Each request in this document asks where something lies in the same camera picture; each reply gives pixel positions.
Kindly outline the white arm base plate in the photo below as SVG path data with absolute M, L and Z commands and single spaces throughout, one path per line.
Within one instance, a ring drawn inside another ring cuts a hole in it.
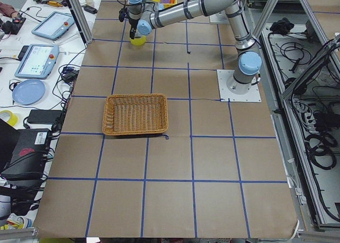
M 257 79 L 240 84 L 234 79 L 234 70 L 217 70 L 220 100 L 222 102 L 261 102 Z

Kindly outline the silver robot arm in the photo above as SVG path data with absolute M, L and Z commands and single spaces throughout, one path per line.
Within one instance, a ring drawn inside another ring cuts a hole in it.
M 258 74 L 262 59 L 255 51 L 256 38 L 248 26 L 242 0 L 185 0 L 168 8 L 152 0 L 127 0 L 120 10 L 120 20 L 128 19 L 130 38 L 136 34 L 149 35 L 152 30 L 192 20 L 199 16 L 212 18 L 224 13 L 230 25 L 238 53 L 233 81 L 239 85 L 251 85 Z

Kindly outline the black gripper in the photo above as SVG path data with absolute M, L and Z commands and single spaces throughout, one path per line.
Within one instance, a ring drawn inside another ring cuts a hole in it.
M 130 39 L 134 39 L 135 33 L 137 30 L 138 20 L 136 19 L 129 19 L 130 28 Z

